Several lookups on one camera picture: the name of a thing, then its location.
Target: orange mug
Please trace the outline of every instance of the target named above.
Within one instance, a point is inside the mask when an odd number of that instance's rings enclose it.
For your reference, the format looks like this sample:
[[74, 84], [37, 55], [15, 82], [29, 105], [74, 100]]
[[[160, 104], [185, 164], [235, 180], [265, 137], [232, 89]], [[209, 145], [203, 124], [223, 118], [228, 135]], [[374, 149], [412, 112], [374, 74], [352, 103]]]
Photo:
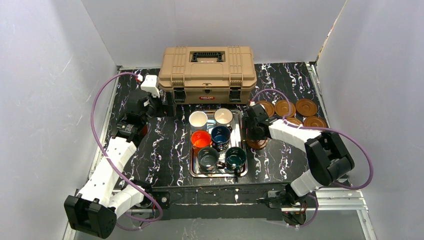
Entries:
[[195, 154], [198, 154], [200, 149], [211, 145], [211, 135], [207, 131], [198, 130], [191, 135], [191, 145]]

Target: mug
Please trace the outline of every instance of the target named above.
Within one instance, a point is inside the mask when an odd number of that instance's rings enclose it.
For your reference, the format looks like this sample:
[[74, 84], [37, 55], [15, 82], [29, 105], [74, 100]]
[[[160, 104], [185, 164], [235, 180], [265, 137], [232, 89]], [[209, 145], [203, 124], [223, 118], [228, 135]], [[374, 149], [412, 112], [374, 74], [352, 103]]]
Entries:
[[229, 170], [237, 171], [243, 168], [246, 163], [246, 152], [238, 147], [230, 147], [225, 153], [225, 166]]
[[226, 126], [216, 126], [210, 133], [212, 137], [212, 147], [218, 152], [223, 152], [228, 148], [231, 139], [231, 131]]
[[209, 132], [203, 130], [195, 131], [191, 135], [190, 140], [195, 154], [197, 154], [200, 149], [211, 145], [211, 135], [209, 135]]
[[207, 131], [215, 126], [217, 123], [213, 119], [208, 119], [208, 115], [202, 111], [195, 111], [188, 117], [191, 131], [194, 133], [199, 130]]
[[202, 148], [197, 155], [199, 167], [204, 172], [213, 172], [218, 168], [220, 154], [214, 148], [208, 146]]
[[229, 128], [231, 132], [233, 131], [233, 113], [230, 110], [220, 108], [215, 111], [213, 118], [218, 126], [225, 126]]

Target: toolbox handle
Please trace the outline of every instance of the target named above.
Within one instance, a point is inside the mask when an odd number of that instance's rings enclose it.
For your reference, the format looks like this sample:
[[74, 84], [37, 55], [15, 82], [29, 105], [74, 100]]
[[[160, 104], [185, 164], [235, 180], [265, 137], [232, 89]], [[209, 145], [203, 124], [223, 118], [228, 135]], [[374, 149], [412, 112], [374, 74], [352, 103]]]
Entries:
[[191, 58], [191, 62], [197, 63], [198, 58], [217, 58], [217, 62], [224, 62], [223, 53], [220, 51], [200, 51], [193, 52], [193, 57]]

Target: toolbox label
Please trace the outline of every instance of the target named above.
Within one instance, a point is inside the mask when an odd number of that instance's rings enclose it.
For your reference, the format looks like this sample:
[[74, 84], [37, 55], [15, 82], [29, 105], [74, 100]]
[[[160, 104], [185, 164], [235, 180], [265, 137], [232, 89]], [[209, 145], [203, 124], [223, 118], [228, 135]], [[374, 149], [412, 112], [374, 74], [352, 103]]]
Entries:
[[200, 96], [199, 99], [200, 100], [214, 100], [215, 97], [214, 96]]

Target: gray floor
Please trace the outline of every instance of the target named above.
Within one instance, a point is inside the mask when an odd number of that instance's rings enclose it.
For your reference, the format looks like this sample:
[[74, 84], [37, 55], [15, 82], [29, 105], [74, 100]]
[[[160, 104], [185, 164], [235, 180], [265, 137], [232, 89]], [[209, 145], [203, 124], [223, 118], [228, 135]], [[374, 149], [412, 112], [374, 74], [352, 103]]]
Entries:
[[[119, 223], [132, 226], [130, 219], [121, 217]], [[365, 240], [355, 210], [320, 211], [309, 226], [296, 230], [284, 222], [264, 219], [175, 219], [152, 223], [143, 231], [124, 231], [116, 227], [108, 240]], [[77, 233], [75, 240], [98, 240]]]

